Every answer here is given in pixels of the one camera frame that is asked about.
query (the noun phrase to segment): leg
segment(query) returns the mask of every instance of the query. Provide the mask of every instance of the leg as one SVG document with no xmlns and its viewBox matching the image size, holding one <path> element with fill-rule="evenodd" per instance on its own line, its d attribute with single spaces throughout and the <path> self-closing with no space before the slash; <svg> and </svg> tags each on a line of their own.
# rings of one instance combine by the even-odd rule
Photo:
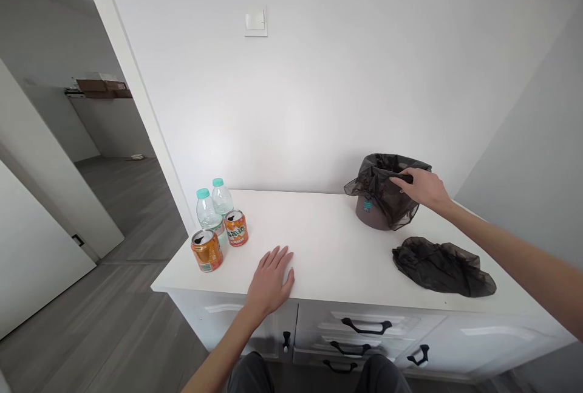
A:
<svg viewBox="0 0 583 393">
<path fill-rule="evenodd" d="M 411 393 L 396 365 L 383 355 L 373 355 L 364 364 L 355 393 Z"/>
<path fill-rule="evenodd" d="M 274 393 L 275 387 L 267 364 L 257 352 L 251 352 L 237 363 L 229 378 L 228 393 Z"/>
</svg>

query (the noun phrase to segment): drawer handle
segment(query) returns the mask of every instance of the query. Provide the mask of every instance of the drawer handle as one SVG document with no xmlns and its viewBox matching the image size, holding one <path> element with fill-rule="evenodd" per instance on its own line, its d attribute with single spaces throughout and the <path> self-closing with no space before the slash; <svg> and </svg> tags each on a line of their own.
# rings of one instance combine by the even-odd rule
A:
<svg viewBox="0 0 583 393">
<path fill-rule="evenodd" d="M 290 350 L 290 335 L 289 331 L 284 331 L 284 354 Z"/>
<path fill-rule="evenodd" d="M 383 328 L 380 331 L 370 331 L 370 330 L 366 330 L 366 329 L 357 328 L 356 326 L 354 326 L 354 323 L 352 322 L 352 320 L 348 317 L 344 317 L 342 319 L 342 323 L 344 323 L 346 326 L 350 326 L 352 329 L 354 329 L 358 333 L 369 333 L 369 334 L 374 334 L 374 335 L 382 335 L 382 334 L 384 334 L 384 332 L 388 328 L 393 326 L 393 324 L 389 320 L 385 320 L 384 322 L 381 322 L 381 326 Z"/>
<path fill-rule="evenodd" d="M 343 355 L 354 355 L 355 357 L 362 357 L 367 350 L 372 349 L 369 344 L 363 344 L 362 352 L 346 352 L 346 351 L 342 350 L 342 348 L 340 348 L 340 344 L 337 341 L 331 341 L 330 345 L 332 347 L 337 348 L 338 352 L 340 352 Z"/>
<path fill-rule="evenodd" d="M 407 359 L 411 361 L 411 363 L 415 364 L 417 367 L 425 365 L 425 363 L 429 361 L 429 358 L 427 357 L 427 352 L 429 352 L 429 346 L 427 344 L 422 344 L 421 346 L 419 346 L 419 348 L 423 352 L 423 358 L 421 360 L 417 361 L 414 357 L 415 354 L 407 357 Z"/>
<path fill-rule="evenodd" d="M 356 369 L 358 367 L 358 364 L 356 363 L 350 363 L 350 369 L 348 370 L 343 370 L 343 369 L 335 369 L 334 367 L 332 367 L 332 364 L 330 363 L 330 360 L 324 360 L 322 361 L 326 366 L 328 366 L 330 368 L 330 370 L 334 373 L 339 373 L 341 375 L 344 374 L 349 374 L 350 372 L 352 372 L 354 369 Z"/>
</svg>

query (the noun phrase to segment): right hand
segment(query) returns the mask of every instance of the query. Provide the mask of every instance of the right hand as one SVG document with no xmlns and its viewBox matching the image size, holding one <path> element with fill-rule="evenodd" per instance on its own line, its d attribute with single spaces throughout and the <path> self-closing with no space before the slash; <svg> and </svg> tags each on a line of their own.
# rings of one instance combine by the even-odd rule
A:
<svg viewBox="0 0 583 393">
<path fill-rule="evenodd" d="M 293 256 L 293 252 L 288 253 L 287 250 L 287 246 L 281 250 L 277 246 L 267 252 L 259 261 L 249 285 L 245 306 L 258 316 L 259 323 L 279 308 L 292 292 L 295 281 L 293 267 L 282 285 L 285 268 Z"/>
<path fill-rule="evenodd" d="M 413 184 L 397 177 L 391 177 L 391 182 L 400 186 L 403 192 L 417 203 L 434 211 L 451 203 L 442 180 L 435 173 L 430 173 L 421 168 L 406 168 L 400 174 L 413 176 Z"/>
</svg>

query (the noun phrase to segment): wooden floor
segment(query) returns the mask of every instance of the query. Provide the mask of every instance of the wooden floor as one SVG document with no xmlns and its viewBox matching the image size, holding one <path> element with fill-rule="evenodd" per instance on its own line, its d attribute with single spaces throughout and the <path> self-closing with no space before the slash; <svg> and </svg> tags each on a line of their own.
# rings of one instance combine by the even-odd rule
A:
<svg viewBox="0 0 583 393">
<path fill-rule="evenodd" d="M 71 288 L 0 341 L 13 393 L 178 392 L 207 352 L 151 282 L 186 239 L 156 159 L 92 159 L 80 173 L 126 239 Z M 357 374 L 270 363 L 276 389 L 352 392 Z M 470 393 L 410 380 L 415 393 Z"/>
</svg>

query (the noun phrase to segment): orange can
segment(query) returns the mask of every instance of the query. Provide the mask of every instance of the orange can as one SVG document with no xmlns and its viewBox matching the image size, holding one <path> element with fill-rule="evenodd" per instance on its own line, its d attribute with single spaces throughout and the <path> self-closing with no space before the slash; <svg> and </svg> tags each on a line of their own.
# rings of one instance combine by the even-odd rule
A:
<svg viewBox="0 0 583 393">
<path fill-rule="evenodd" d="M 219 237 L 210 229 L 203 229 L 194 234 L 191 248 L 201 271 L 205 273 L 216 270 L 223 263 Z"/>
<path fill-rule="evenodd" d="M 245 216 L 239 210 L 233 210 L 225 216 L 225 226 L 229 243 L 234 247 L 244 245 L 249 239 Z"/>
</svg>

